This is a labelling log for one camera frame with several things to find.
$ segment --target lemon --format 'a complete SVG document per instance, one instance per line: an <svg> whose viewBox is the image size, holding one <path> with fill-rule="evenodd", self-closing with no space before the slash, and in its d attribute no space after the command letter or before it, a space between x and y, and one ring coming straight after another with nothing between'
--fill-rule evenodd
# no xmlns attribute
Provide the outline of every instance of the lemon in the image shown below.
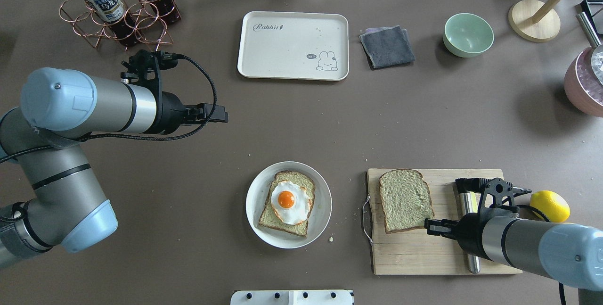
<svg viewBox="0 0 603 305"><path fill-rule="evenodd" d="M544 213L551 222L564 222L569 218L567 201L553 191L537 191L530 198L530 206Z"/></svg>

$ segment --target scoop handle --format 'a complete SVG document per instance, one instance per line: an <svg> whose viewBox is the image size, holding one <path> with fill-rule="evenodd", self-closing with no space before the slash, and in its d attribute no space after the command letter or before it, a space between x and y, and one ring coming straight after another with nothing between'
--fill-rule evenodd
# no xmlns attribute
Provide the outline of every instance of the scoop handle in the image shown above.
<svg viewBox="0 0 603 305"><path fill-rule="evenodd" d="M584 30L584 34L586 34L586 38L588 39L588 43L592 48L596 48L601 45L601 40L599 40L599 36L597 36L597 32L593 28L593 25L590 24L588 17L586 17L586 13L582 12L576 15L578 22L580 22L580 26L582 30Z"/></svg>

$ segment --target pink bowl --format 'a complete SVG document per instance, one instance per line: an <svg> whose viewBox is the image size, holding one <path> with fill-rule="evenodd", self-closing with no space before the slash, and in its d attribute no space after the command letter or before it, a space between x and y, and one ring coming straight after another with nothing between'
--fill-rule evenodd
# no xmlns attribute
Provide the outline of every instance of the pink bowl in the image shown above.
<svg viewBox="0 0 603 305"><path fill-rule="evenodd" d="M563 87L567 98L582 112L603 118L603 84L599 82L590 66L588 47L567 68Z"/></svg>

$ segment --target egg white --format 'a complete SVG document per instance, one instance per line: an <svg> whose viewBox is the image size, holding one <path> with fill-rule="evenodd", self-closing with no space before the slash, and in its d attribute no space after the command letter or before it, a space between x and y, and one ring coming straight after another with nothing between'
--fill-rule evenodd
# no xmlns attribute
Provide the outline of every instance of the egg white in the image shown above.
<svg viewBox="0 0 603 305"><path fill-rule="evenodd" d="M293 193L295 202L291 208L284 208L278 203L278 196L283 191ZM299 225L308 219L311 201L304 187L289 180L283 180L276 185L270 198L274 214L280 221L289 225Z"/></svg>

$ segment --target wooden cutting board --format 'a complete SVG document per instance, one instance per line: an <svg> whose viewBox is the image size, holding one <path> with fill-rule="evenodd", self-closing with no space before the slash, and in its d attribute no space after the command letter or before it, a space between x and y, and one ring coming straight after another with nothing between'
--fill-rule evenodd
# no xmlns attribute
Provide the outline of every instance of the wooden cutting board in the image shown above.
<svg viewBox="0 0 603 305"><path fill-rule="evenodd" d="M418 229L393 234L385 233L383 208L379 198L379 178L395 168L370 168L367 174L370 208L373 218L373 272L398 275L471 274L467 254L455 240L428 236ZM417 169L429 185L435 219L458 220L453 191L457 178L503 178L502 170L484 169ZM482 274L515 274L519 269L480 259Z"/></svg>

